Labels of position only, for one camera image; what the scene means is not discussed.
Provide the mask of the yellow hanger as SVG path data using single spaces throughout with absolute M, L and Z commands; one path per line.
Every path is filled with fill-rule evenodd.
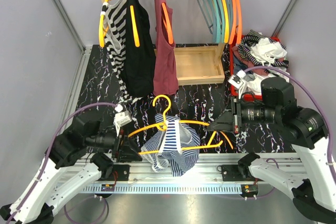
M 102 2 L 102 11 L 100 13 L 100 19 L 99 19 L 99 28 L 98 28 L 98 38 L 99 38 L 99 46 L 103 48 L 105 46 L 105 38 L 106 35 L 110 29 L 109 25 L 109 2 L 111 0 L 103 0 Z
M 135 19 L 135 12 L 134 12 L 134 6 L 130 6 L 130 14 L 131 14 L 131 23 L 132 23 L 132 32 L 133 32 L 133 39 L 134 39 L 134 44 L 136 47 L 140 46 L 140 40 L 139 40 L 139 34 L 138 34 L 138 29 L 136 25 L 136 19 Z
M 217 148 L 220 147 L 223 143 L 223 140 L 221 140 L 218 144 L 212 144 L 214 136 L 219 132 L 227 141 L 227 143 L 230 145 L 231 149 L 233 149 L 233 144 L 228 138 L 228 136 L 223 131 L 213 131 L 213 134 L 211 135 L 208 143 L 206 145 L 199 145 L 199 146 L 187 146 L 187 147 L 181 147 L 180 145 L 180 126 L 179 124 L 198 124 L 202 126 L 209 126 L 209 123 L 202 122 L 202 121 L 195 121 L 195 120 L 175 120 L 175 121 L 169 121 L 167 119 L 167 112 L 170 110 L 172 103 L 168 96 L 160 94 L 157 95 L 152 102 L 152 106 L 155 107 L 156 101 L 159 98 L 164 98 L 168 102 L 167 108 L 164 110 L 162 116 L 163 116 L 163 122 L 151 124 L 145 127 L 142 127 L 140 129 L 137 129 L 133 131 L 132 133 L 128 134 L 128 138 L 151 128 L 156 127 L 159 131 L 165 132 L 165 137 L 162 141 L 162 144 L 160 146 L 159 150 L 153 150 L 153 151 L 145 151 L 140 152 L 140 155 L 145 154 L 154 154 L 154 153 L 163 153 L 168 151 L 177 151 L 179 153 L 182 153 L 183 151 L 188 150 L 200 150 L 200 149 L 208 149 L 208 148 Z

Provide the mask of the orange hanger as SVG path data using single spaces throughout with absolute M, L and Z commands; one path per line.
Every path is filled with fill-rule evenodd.
M 173 38 L 172 24 L 165 1 L 161 3 L 160 12 L 161 12 L 161 28 L 163 35 L 166 41 L 169 43 L 169 45 L 173 45 L 174 38 Z

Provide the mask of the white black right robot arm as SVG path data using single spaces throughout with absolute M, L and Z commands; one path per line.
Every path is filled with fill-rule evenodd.
M 270 123 L 291 144 L 308 175 L 294 177 L 267 163 L 256 153 L 238 161 L 238 176 L 260 179 L 287 195 L 306 218 L 335 223 L 335 181 L 327 154 L 331 133 L 320 113 L 297 105 L 294 87 L 281 77 L 261 82 L 262 100 L 246 102 L 232 97 L 225 111 L 208 131 L 236 133 L 243 124 Z

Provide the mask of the wooden clothes rack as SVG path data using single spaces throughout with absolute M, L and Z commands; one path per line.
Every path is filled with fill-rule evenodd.
M 230 7 L 228 0 L 225 2 L 225 15 L 228 18 L 228 9 Z M 177 79 L 180 86 L 194 84 L 216 84 L 223 83 L 225 74 L 222 64 L 222 54 L 225 44 L 233 42 L 240 43 L 242 38 L 242 16 L 240 0 L 232 0 L 233 15 L 231 18 L 232 28 L 225 30 L 225 36 L 230 35 L 228 42 L 219 43 L 217 46 L 208 47 L 181 47 L 174 49 L 177 67 Z M 104 15 L 100 15 L 99 20 L 99 46 L 105 46 L 104 37 L 107 34 L 108 28 L 103 26 Z

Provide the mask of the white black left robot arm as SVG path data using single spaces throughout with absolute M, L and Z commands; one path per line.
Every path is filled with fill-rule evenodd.
M 100 121 L 74 119 L 46 151 L 41 166 L 22 195 L 1 207 L 1 217 L 10 223 L 52 223 L 54 216 L 85 186 L 96 180 L 117 179 L 121 173 L 113 162 L 139 162 L 139 147 L 125 134 L 101 132 Z M 81 159 L 87 147 L 102 149 L 77 174 L 60 187 L 62 176 Z M 111 156 L 103 151 L 111 150 Z

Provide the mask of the bundle of empty hangers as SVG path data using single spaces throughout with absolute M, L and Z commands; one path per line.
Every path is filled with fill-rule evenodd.
M 196 0 L 214 43 L 238 44 L 242 39 L 240 0 Z

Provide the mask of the black white striped tank top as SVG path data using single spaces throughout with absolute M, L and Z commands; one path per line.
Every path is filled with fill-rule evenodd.
M 108 14 L 110 18 L 110 29 L 105 38 L 105 46 L 111 60 L 112 70 L 118 80 L 121 92 L 121 95 L 119 96 L 119 103 L 133 104 L 139 100 L 139 98 L 133 97 L 129 94 L 129 91 L 126 88 L 126 83 L 121 78 L 126 59 L 125 25 L 127 0 L 118 0 L 116 3 L 109 5 L 110 8 Z

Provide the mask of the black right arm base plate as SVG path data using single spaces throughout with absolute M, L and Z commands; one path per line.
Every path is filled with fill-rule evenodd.
M 221 165 L 218 167 L 224 182 L 253 181 L 250 173 L 238 165 Z

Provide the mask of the maroon tank top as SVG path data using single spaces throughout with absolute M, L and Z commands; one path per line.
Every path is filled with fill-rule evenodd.
M 173 95 L 179 85 L 176 73 L 175 43 L 169 45 L 161 28 L 161 3 L 166 0 L 154 0 L 156 16 L 156 60 L 154 71 L 154 95 Z

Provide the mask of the blue white striped tank top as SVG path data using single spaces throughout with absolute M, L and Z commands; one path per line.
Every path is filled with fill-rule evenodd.
M 141 147 L 143 157 L 152 164 L 154 172 L 171 169 L 173 177 L 180 177 L 198 161 L 201 140 L 196 131 L 176 116 L 166 116 L 167 130 L 157 131 Z

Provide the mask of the yellow hanger under striped top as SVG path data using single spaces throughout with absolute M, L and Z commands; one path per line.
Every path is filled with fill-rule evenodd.
M 99 19 L 99 28 L 98 28 L 98 38 L 99 38 L 99 46 L 103 48 L 105 46 L 105 38 L 106 35 L 110 29 L 109 25 L 109 2 L 111 0 L 103 0 L 102 2 L 102 11 L 100 13 L 100 19 Z

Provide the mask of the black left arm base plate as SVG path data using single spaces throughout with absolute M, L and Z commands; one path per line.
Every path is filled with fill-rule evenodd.
M 130 174 L 130 165 L 116 164 L 113 166 L 112 173 L 107 178 L 100 178 L 99 181 L 122 181 L 127 182 Z

